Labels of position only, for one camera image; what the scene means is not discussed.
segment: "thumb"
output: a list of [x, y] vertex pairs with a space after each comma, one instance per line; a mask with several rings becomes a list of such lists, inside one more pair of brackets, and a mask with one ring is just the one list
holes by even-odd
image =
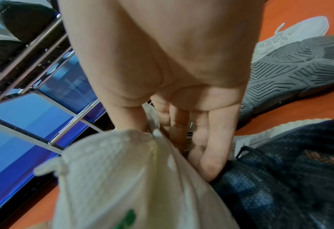
[[138, 129], [147, 131], [147, 116], [143, 106], [124, 107], [117, 104], [104, 104], [104, 107], [113, 122], [114, 126], [119, 130]]

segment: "metal frame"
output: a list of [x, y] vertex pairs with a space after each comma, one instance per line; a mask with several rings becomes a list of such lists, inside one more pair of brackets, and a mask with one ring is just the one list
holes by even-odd
[[[15, 68], [25, 57], [27, 57], [36, 47], [40, 44], [40, 42], [45, 39], [60, 23], [62, 22], [62, 18], [58, 15], [57, 19], [49, 25], [34, 41], [32, 41], [28, 47], [21, 52], [15, 60], [13, 60], [2, 72], [0, 72], [0, 82]], [[58, 102], [54, 101], [53, 99], [46, 96], [44, 93], [39, 91], [39, 88], [44, 85], [67, 61], [70, 60], [71, 57], [75, 55], [75, 52], [72, 51], [72, 48], [69, 47], [66, 49], [58, 58], [56, 58], [51, 64], [49, 64], [31, 83], [29, 83], [24, 89], [21, 89], [17, 93], [9, 94], [10, 90], [14, 88], [18, 83], [20, 83], [32, 70], [43, 60], [45, 59], [62, 41], [67, 38], [67, 34], [62, 35], [47, 51], [39, 57], [28, 69], [26, 69], [16, 80], [14, 80], [5, 90], [0, 92], [0, 103], [10, 101], [13, 99], [20, 98], [27, 94], [37, 94], [38, 96], [42, 97], [46, 101], [52, 103], [54, 106], [60, 108], [61, 110], [65, 111], [66, 113], [73, 116], [73, 119], [66, 124], [58, 134], [56, 134], [51, 141], [47, 141], [44, 138], [41, 138], [37, 135], [34, 135], [28, 131], [25, 131], [21, 128], [13, 126], [7, 122], [0, 120], [0, 131], [6, 132], [12, 136], [18, 137], [23, 139], [27, 142], [40, 146], [42, 148], [51, 150], [55, 153], [61, 154], [63, 151], [63, 147], [56, 145], [56, 142], [65, 135], [78, 121], [83, 122], [84, 124], [88, 125], [89, 127], [93, 128], [97, 132], [103, 132], [103, 130], [96, 126], [95, 124], [87, 121], [84, 119], [84, 116], [91, 111], [97, 104], [99, 104], [99, 99], [95, 99], [89, 105], [87, 105], [79, 114], [75, 114], [71, 110], [67, 109], [66, 107], [62, 106]], [[55, 64], [58, 63], [62, 59], [64, 55], [68, 52], [69, 55], [62, 60], [59, 65], [57, 65], [47, 76], [44, 80], [42, 80], [38, 85], [34, 86]]]

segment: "hand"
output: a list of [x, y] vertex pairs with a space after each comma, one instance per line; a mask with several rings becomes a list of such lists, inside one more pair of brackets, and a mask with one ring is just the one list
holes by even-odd
[[163, 130], [206, 181], [228, 159], [264, 0], [60, 0], [71, 44], [118, 130]]

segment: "green logo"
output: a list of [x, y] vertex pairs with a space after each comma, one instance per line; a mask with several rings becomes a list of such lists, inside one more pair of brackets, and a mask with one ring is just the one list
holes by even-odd
[[114, 229], [128, 229], [135, 222], [136, 215], [134, 210], [129, 210], [124, 219]]

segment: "orange floor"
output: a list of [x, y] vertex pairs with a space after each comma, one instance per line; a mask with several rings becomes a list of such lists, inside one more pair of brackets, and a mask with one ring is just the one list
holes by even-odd
[[[260, 40], [274, 34], [278, 26], [288, 28], [304, 19], [324, 15], [328, 17], [328, 34], [334, 34], [334, 0], [269, 0], [266, 3]], [[334, 118], [334, 89], [317, 96], [287, 104], [257, 116], [237, 131], [237, 135], [255, 134], [290, 121], [311, 118]], [[52, 218], [58, 188], [33, 206], [10, 228], [23, 229]]]

